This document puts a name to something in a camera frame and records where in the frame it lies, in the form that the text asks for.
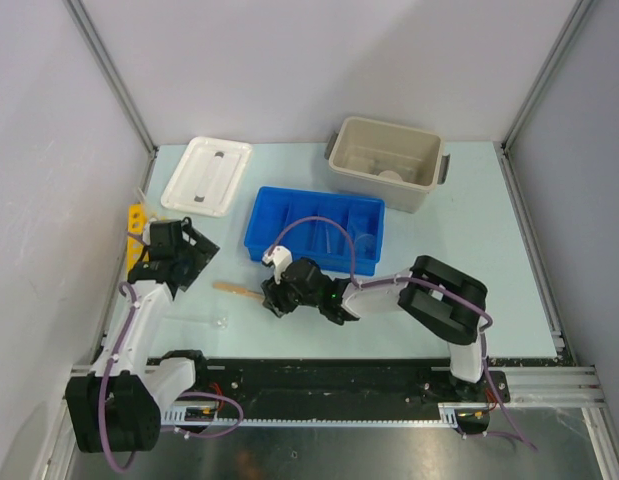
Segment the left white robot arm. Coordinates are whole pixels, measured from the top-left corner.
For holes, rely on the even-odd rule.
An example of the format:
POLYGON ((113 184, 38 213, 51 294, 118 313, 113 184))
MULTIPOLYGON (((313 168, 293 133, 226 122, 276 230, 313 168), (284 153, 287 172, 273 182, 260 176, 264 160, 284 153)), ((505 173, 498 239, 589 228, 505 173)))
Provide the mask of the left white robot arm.
POLYGON ((190 218, 145 227, 141 257, 119 285, 125 318, 105 339, 98 358, 65 388, 76 443, 85 453, 149 451, 162 415, 183 394, 196 400, 210 387, 199 350, 172 350, 146 370, 158 325, 177 293, 186 291, 218 253, 190 218))

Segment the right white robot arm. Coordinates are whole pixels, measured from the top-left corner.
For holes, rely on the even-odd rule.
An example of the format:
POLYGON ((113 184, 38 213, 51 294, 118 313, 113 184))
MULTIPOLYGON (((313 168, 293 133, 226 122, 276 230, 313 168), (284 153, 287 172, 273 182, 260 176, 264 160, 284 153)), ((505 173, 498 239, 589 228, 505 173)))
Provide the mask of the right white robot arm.
POLYGON ((450 355, 450 388, 462 401, 486 389, 485 284, 431 256, 394 275, 358 282, 332 278, 309 258, 294 260, 280 247, 262 257, 273 276, 261 284, 263 306, 277 317, 299 307, 316 309, 336 325, 371 315, 405 313, 444 340, 450 355))

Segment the clear glass test tube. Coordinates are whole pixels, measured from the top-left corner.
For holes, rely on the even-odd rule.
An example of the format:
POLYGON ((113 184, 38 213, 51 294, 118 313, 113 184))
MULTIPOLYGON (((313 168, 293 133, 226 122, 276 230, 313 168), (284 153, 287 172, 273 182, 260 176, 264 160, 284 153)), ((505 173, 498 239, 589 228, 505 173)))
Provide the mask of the clear glass test tube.
POLYGON ((140 204, 144 216, 150 220, 157 220, 159 215, 154 205, 148 200, 146 194, 140 187, 135 189, 135 196, 140 204))

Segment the white evaporating dish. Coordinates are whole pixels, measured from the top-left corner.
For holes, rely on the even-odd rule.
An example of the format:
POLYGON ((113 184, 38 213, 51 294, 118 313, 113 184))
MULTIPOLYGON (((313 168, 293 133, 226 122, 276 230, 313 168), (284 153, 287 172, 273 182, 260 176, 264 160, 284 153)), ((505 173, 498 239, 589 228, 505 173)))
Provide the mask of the white evaporating dish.
POLYGON ((388 179, 391 181, 397 181, 397 182, 401 182, 402 178, 401 176, 392 170, 384 170, 382 172, 379 173, 379 177, 384 178, 384 179, 388 179))

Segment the wooden test tube clamp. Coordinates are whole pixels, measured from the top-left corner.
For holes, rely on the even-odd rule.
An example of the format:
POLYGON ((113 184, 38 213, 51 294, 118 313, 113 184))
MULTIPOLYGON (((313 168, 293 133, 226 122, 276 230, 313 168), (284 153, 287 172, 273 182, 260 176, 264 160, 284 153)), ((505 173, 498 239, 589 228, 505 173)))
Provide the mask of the wooden test tube clamp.
POLYGON ((240 286, 240 285, 230 284, 226 282, 214 282, 212 284, 212 287, 222 292, 255 299, 260 302, 264 300, 263 294, 258 293, 256 291, 249 290, 248 288, 240 286))

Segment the wire gauze with ceramic centre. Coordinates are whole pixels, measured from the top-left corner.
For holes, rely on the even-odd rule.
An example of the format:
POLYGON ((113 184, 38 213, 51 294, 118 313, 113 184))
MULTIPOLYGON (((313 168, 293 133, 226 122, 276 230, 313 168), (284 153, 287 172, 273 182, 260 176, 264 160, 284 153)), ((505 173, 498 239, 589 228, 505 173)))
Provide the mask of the wire gauze with ceramic centre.
POLYGON ((373 176, 379 176, 379 173, 384 170, 392 170, 399 174, 398 168, 394 163, 366 157, 354 157, 351 169, 373 176))

